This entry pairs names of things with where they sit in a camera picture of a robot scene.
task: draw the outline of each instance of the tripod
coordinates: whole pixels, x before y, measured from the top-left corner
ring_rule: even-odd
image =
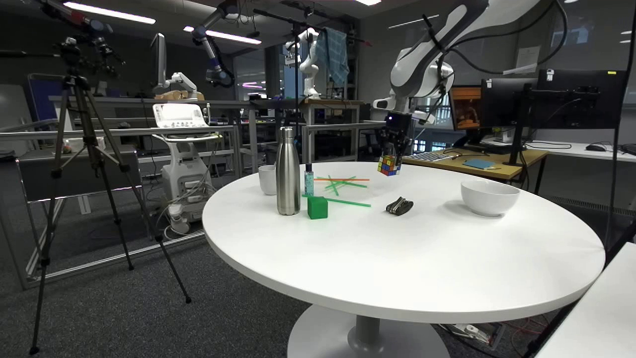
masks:
[[[65,42],[59,45],[59,48],[61,50],[61,58],[64,60],[65,64],[67,65],[67,76],[65,76],[64,79],[62,80],[62,108],[60,111],[60,123],[57,130],[57,139],[55,141],[54,167],[53,167],[53,170],[51,170],[51,177],[53,178],[53,187],[51,191],[50,204],[49,204],[48,216],[47,216],[48,225],[46,228],[46,238],[41,250],[41,257],[40,257],[40,265],[41,265],[42,272],[41,272],[40,283],[39,283],[38,308],[36,311],[36,321],[35,321],[35,326],[33,330],[33,342],[31,345],[31,350],[29,351],[29,354],[31,355],[34,355],[39,352],[39,348],[37,346],[38,332],[39,332],[40,316],[42,313],[42,302],[43,302],[44,286],[45,286],[45,279],[46,279],[46,268],[51,263],[51,259],[49,257],[49,251],[50,251],[51,243],[53,241],[53,237],[55,234],[55,226],[53,224],[53,212],[54,212],[53,209],[55,207],[55,200],[57,196],[58,179],[62,177],[62,170],[64,169],[64,167],[67,164],[69,164],[74,158],[76,158],[80,153],[84,151],[88,153],[90,166],[95,171],[95,177],[99,177],[101,175],[104,181],[104,187],[106,189],[106,193],[108,194],[108,200],[110,202],[111,210],[113,212],[113,218],[114,218],[113,221],[115,225],[117,225],[117,230],[118,230],[119,237],[121,239],[121,244],[126,254],[126,260],[128,261],[128,270],[133,270],[134,267],[132,265],[130,256],[128,254],[128,246],[126,246],[126,240],[124,239],[123,231],[121,230],[121,219],[117,212],[117,207],[115,206],[115,202],[113,199],[113,193],[111,191],[111,187],[108,182],[106,169],[104,167],[105,159],[113,161],[119,167],[121,172],[126,176],[130,184],[130,188],[132,189],[132,192],[135,194],[135,197],[137,198],[137,202],[139,203],[139,206],[141,207],[144,220],[148,224],[148,227],[153,237],[161,246],[161,249],[166,258],[166,261],[168,261],[168,264],[170,265],[172,273],[174,274],[174,277],[177,279],[177,282],[179,283],[179,286],[181,290],[183,291],[183,296],[185,296],[186,298],[186,303],[192,302],[191,298],[186,292],[185,287],[183,286],[183,283],[181,282],[181,279],[179,278],[179,275],[177,274],[176,269],[174,268],[172,260],[170,259],[170,255],[168,254],[168,252],[166,251],[163,245],[163,236],[161,234],[157,234],[156,228],[153,225],[152,220],[150,220],[150,214],[148,213],[148,209],[146,208],[146,205],[144,204],[144,201],[139,191],[137,190],[137,187],[135,187],[130,177],[130,166],[123,162],[121,153],[114,142],[112,134],[110,133],[110,131],[104,124],[104,119],[101,117],[101,115],[97,111],[97,107],[95,105],[95,99],[93,98],[93,95],[90,92],[90,86],[88,84],[88,80],[85,77],[82,77],[80,75],[79,67],[89,66],[89,64],[87,64],[86,60],[81,56],[81,51],[77,47],[77,41],[73,38],[67,38]],[[80,117],[82,131],[84,134],[83,135],[84,146],[80,151],[75,153],[71,158],[69,158],[64,163],[62,163],[62,143],[64,139],[64,124],[66,121],[66,115],[68,111],[70,110],[69,95],[71,91],[74,93],[76,102],[77,102],[77,109],[73,111],[76,111]],[[99,121],[99,124],[104,130],[104,134],[106,135],[107,142],[110,143],[111,148],[113,149],[113,155],[110,155],[103,149],[99,148],[97,144],[97,137],[95,135],[95,129],[93,128],[93,124],[91,121],[90,109],[88,107],[89,103],[93,111],[97,114],[97,119]]]

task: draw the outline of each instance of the computer mouse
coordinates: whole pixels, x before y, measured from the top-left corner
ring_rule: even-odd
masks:
[[[585,150],[591,150],[592,152],[606,152],[607,150],[600,146],[600,145],[596,145],[596,144],[590,144],[587,147],[585,147]]]

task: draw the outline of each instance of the computer monitor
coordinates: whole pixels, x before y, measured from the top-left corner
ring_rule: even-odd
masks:
[[[492,78],[481,81],[481,127],[512,127],[526,83],[537,88],[536,78]]]
[[[454,86],[449,91],[453,129],[468,131],[481,127],[481,86]]]
[[[165,67],[166,67],[166,50],[165,37],[158,33],[155,35],[152,44],[150,44],[152,52],[152,81],[150,85],[155,88],[158,85],[163,86],[165,83]]]
[[[532,127],[616,128],[621,118],[621,96],[625,76],[625,71],[541,70],[537,90],[585,92],[597,95],[590,98],[581,98],[575,93],[550,97],[536,96]]]

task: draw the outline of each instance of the ceiling light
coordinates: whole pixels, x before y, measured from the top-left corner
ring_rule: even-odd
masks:
[[[432,18],[436,18],[439,17],[439,15],[433,15],[433,16],[429,16],[429,20]],[[396,27],[400,27],[400,26],[404,26],[404,25],[408,25],[408,24],[414,24],[415,22],[420,22],[420,21],[424,21],[423,18],[420,18],[418,20],[413,20],[413,21],[409,21],[409,22],[405,22],[403,24],[398,24],[398,25],[393,25],[393,26],[389,26],[389,29],[395,29]]]
[[[187,31],[187,32],[192,32],[194,31],[194,27],[192,26],[186,26],[183,28],[183,31]],[[213,38],[224,38],[224,39],[230,39],[232,41],[239,41],[239,42],[245,42],[245,43],[252,43],[254,45],[260,45],[262,41],[257,40],[257,39],[253,39],[253,38],[245,38],[243,36],[237,36],[237,35],[232,35],[232,34],[226,34],[224,32],[217,32],[217,31],[212,31],[212,30],[208,30],[205,32],[208,36],[212,36]]]
[[[358,3],[363,3],[366,6],[371,6],[379,3],[382,0],[356,0]]]
[[[152,25],[152,24],[154,24],[156,22],[155,19],[149,18],[149,17],[132,15],[132,14],[129,14],[129,13],[122,13],[122,12],[119,12],[119,11],[113,11],[113,10],[108,10],[108,9],[96,8],[94,6],[78,4],[78,3],[72,3],[70,1],[64,3],[64,6],[66,6],[67,8],[78,10],[78,11],[84,11],[84,12],[87,12],[87,13],[97,13],[99,15],[122,18],[124,20],[143,22],[144,24],[151,24]]]

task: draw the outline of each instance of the floor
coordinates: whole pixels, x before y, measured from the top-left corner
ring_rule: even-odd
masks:
[[[0,168],[3,178],[11,169]],[[3,201],[19,207],[18,192],[5,190]],[[139,212],[131,194],[117,193],[116,200],[131,246],[147,245]],[[70,201],[59,225],[57,268],[121,252],[109,208],[102,199],[92,199],[90,216],[78,215],[77,202]],[[13,234],[25,240],[30,231],[24,215],[12,213]],[[580,215],[597,231],[602,217]],[[242,276],[225,264],[205,242],[171,250],[173,261],[193,298],[185,304],[183,295],[161,254],[134,261],[135,270],[125,263],[74,276],[46,287],[38,357],[285,357],[289,333],[296,319],[309,306]],[[10,260],[0,261],[0,357],[27,357],[31,346],[37,290],[21,291]],[[545,322],[544,317],[534,317]],[[516,326],[525,320],[509,322]],[[531,323],[530,330],[541,330]],[[486,355],[467,348],[438,329],[451,357],[482,358]],[[518,357],[536,337],[516,334],[508,327],[495,357]],[[488,349],[473,343],[482,349]]]

